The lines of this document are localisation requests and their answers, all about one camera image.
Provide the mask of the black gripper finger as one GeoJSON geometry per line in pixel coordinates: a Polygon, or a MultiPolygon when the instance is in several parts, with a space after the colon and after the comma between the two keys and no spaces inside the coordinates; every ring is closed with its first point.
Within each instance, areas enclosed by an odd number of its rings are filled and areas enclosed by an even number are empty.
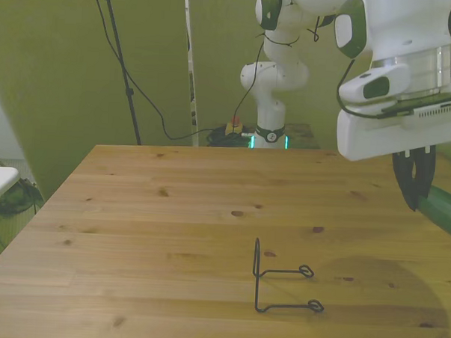
{"type": "Polygon", "coordinates": [[[427,198],[431,191],[436,168],[436,146],[421,147],[415,150],[416,173],[414,182],[418,196],[427,198]]]}
{"type": "Polygon", "coordinates": [[[420,171],[419,150],[405,151],[392,155],[393,170],[402,196],[411,211],[418,207],[417,174],[420,171]]]}

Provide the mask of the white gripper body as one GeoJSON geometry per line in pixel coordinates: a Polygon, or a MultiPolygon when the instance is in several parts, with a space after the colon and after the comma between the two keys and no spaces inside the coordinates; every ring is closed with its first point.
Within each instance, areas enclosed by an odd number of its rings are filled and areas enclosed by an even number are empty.
{"type": "Polygon", "coordinates": [[[451,105],[418,108],[411,115],[373,120],[341,111],[337,147],[351,161],[451,142],[451,105]]]}

